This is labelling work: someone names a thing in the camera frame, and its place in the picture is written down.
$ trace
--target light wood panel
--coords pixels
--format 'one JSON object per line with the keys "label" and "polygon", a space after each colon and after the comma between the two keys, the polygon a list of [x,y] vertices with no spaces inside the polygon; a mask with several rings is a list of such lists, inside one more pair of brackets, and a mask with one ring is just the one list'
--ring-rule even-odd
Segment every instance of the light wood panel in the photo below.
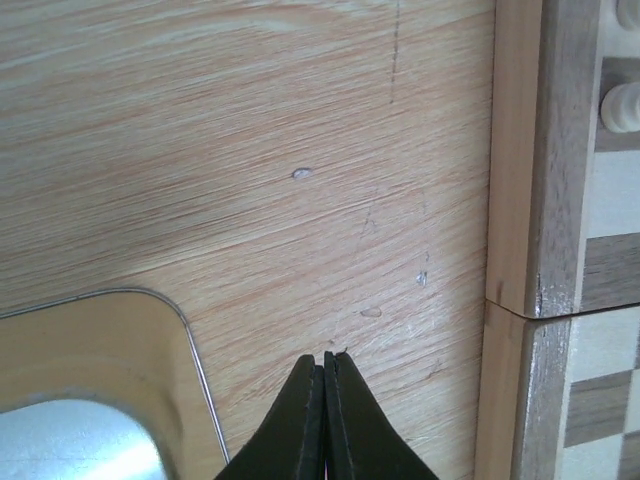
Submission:
{"label": "light wood panel", "polygon": [[587,239],[640,232],[640,152],[596,155],[590,178]]}
{"label": "light wood panel", "polygon": [[470,478],[493,9],[2,2],[0,309],[166,294],[232,453],[299,354],[349,347],[409,445]]}
{"label": "light wood panel", "polygon": [[579,305],[600,7],[572,0],[496,7],[487,298],[528,317]]}
{"label": "light wood panel", "polygon": [[487,302],[482,355],[476,480],[510,478],[525,322]]}

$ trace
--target wooden frame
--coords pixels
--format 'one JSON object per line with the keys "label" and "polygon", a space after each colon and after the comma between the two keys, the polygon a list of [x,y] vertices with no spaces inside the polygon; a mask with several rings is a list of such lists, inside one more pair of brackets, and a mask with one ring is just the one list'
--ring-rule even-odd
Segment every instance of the wooden frame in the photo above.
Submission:
{"label": "wooden frame", "polygon": [[640,80],[640,55],[605,57],[637,42],[615,22],[614,0],[497,4],[486,294],[524,317],[640,302],[638,249],[621,266],[602,245],[624,242],[589,231],[596,156],[640,150],[640,134],[613,134],[598,118],[607,91]]}
{"label": "wooden frame", "polygon": [[640,308],[538,321],[488,303],[483,349],[476,480],[636,478]]}
{"label": "wooden frame", "polygon": [[496,12],[487,298],[528,317],[569,314],[581,288],[600,2],[499,0]]}

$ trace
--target silver metal surface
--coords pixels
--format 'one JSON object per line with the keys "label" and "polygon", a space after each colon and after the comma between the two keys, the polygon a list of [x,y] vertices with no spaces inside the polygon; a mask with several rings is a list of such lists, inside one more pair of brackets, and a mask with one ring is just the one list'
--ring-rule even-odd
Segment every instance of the silver metal surface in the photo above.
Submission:
{"label": "silver metal surface", "polygon": [[167,480],[149,433],[86,400],[52,400],[0,414],[2,480]]}
{"label": "silver metal surface", "polygon": [[157,298],[158,300],[162,300],[167,305],[169,305],[178,315],[180,321],[184,325],[184,328],[187,332],[187,338],[189,339],[189,346],[191,348],[191,356],[193,358],[193,362],[196,365],[196,370],[198,371],[198,380],[200,380],[200,386],[202,388],[202,392],[204,393],[205,400],[207,402],[207,406],[209,408],[209,414],[211,415],[211,420],[213,421],[214,428],[216,430],[216,435],[218,436],[218,442],[220,444],[220,450],[222,450],[222,456],[226,463],[229,463],[231,457],[229,456],[229,451],[227,450],[227,445],[224,441],[224,436],[222,435],[222,426],[220,425],[220,420],[218,419],[218,414],[216,413],[216,409],[213,404],[213,398],[211,396],[211,391],[209,390],[209,385],[207,384],[207,377],[204,374],[204,369],[202,368],[202,363],[200,362],[200,357],[198,356],[198,351],[196,350],[196,344],[193,340],[193,335],[191,334],[191,329],[189,328],[189,323],[187,322],[186,317],[182,313],[182,310],[176,305],[171,299],[165,297],[161,293],[155,292],[153,290],[149,290],[146,288],[139,287],[121,287],[121,288],[105,288],[102,290],[96,290],[93,292],[76,295],[74,297],[63,298],[62,300],[56,300],[54,302],[44,303],[40,305],[35,305],[33,307],[22,308],[19,310],[15,310],[12,312],[0,313],[0,320],[7,317],[12,317],[14,315],[20,315],[22,313],[34,312],[36,310],[41,310],[43,308],[54,307],[56,305],[62,305],[63,303],[73,302],[76,300],[82,300],[84,298],[97,297],[98,295],[105,295],[108,293],[144,293],[146,295],[150,295],[152,297]]}

